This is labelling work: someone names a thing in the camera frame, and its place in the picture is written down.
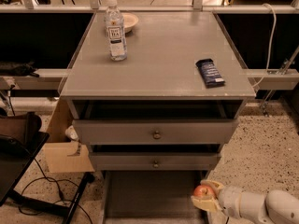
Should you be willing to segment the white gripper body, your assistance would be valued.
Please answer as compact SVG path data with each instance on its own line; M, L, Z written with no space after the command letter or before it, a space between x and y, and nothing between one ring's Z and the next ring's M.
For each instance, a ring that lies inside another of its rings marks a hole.
M227 217L240 219L240 201L243 189L233 186L224 187L218 195L218 202L222 212Z

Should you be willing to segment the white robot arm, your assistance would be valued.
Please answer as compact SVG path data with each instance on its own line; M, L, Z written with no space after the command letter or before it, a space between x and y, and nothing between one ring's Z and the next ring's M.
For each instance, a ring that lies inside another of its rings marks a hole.
M222 212L227 217L244 218L254 224L299 224L299 200L283 190L271 190L264 195L202 180L191 200L200 210Z

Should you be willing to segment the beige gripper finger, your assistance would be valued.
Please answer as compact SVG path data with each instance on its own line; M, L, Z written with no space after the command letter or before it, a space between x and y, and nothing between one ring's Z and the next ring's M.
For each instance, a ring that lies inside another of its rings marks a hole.
M196 197L192 196L192 204L201 210L207 212L218 212L221 211L219 202L213 197Z
M222 183L217 182L215 180L205 179L202 180L200 184L210 186L216 194L218 194L221 191L221 189L224 188Z

